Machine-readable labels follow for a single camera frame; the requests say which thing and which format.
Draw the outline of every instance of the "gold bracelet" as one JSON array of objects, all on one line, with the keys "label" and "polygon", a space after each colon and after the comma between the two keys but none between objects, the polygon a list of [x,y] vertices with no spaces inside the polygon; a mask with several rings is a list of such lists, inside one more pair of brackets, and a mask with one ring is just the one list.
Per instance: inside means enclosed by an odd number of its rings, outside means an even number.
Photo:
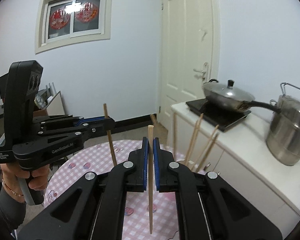
[{"label": "gold bracelet", "polygon": [[7,187],[7,189],[10,190],[13,193],[13,195],[15,195],[17,197],[23,197],[24,196],[24,195],[20,195],[20,194],[14,192],[11,188],[8,187],[8,185],[4,182],[4,180],[2,180],[2,184],[4,184]]}]

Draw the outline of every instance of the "round table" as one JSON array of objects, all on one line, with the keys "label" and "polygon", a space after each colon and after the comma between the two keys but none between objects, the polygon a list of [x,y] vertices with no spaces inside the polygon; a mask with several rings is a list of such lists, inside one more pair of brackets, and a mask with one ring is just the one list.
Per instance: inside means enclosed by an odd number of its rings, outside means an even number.
[{"label": "round table", "polygon": [[[128,159],[129,153],[141,149],[142,141],[120,140],[114,141],[114,151],[118,163]],[[183,156],[176,154],[177,159]],[[84,149],[64,163],[52,176],[46,194],[44,207],[47,207],[58,196],[65,192],[82,175],[89,171],[102,174],[110,171],[113,163],[109,143],[101,143]],[[168,240],[179,239],[178,217],[174,192],[153,192],[154,215],[153,233],[149,233],[148,192],[128,192],[123,222],[122,240]]]}]

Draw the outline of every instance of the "white countertop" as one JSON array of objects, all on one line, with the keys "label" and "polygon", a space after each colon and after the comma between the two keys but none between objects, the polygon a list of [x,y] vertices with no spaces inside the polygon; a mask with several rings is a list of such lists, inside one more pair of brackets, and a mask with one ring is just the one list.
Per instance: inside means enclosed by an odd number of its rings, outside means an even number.
[{"label": "white countertop", "polygon": [[[198,116],[186,103],[171,106],[173,112],[193,126]],[[300,161],[294,166],[280,163],[266,146],[270,124],[254,114],[227,132],[221,132],[217,144],[261,179],[300,215]],[[200,130],[210,136],[214,127],[202,121]]]}]

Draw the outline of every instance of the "window pane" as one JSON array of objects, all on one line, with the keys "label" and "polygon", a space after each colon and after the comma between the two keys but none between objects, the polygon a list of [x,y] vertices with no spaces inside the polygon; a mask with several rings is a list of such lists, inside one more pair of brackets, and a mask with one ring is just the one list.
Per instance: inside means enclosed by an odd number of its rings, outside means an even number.
[{"label": "window pane", "polygon": [[48,39],[70,33],[70,13],[65,10],[72,2],[51,7],[49,14]]},{"label": "window pane", "polygon": [[73,32],[99,28],[100,0],[76,0],[81,9],[74,14]]}]

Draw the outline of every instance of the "floor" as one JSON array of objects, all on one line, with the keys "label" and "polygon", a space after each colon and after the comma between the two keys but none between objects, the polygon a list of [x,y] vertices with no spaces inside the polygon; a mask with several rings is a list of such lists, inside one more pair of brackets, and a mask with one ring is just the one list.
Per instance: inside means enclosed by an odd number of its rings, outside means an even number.
[{"label": "floor", "polygon": [[[147,135],[148,135],[148,127],[141,127],[130,131],[115,133],[112,135],[112,140],[113,141],[123,140],[123,139],[142,140],[142,138],[147,137]],[[154,127],[154,137],[158,137],[160,143],[167,144],[168,131],[161,124],[157,124]],[[96,144],[107,142],[107,141],[108,141],[107,136],[89,139],[85,142],[84,148],[88,148]],[[42,210],[43,210],[43,206],[41,205],[38,206],[27,205],[25,220],[23,224],[18,228],[18,230],[20,230],[24,225],[26,225],[29,221],[31,221]]]}]

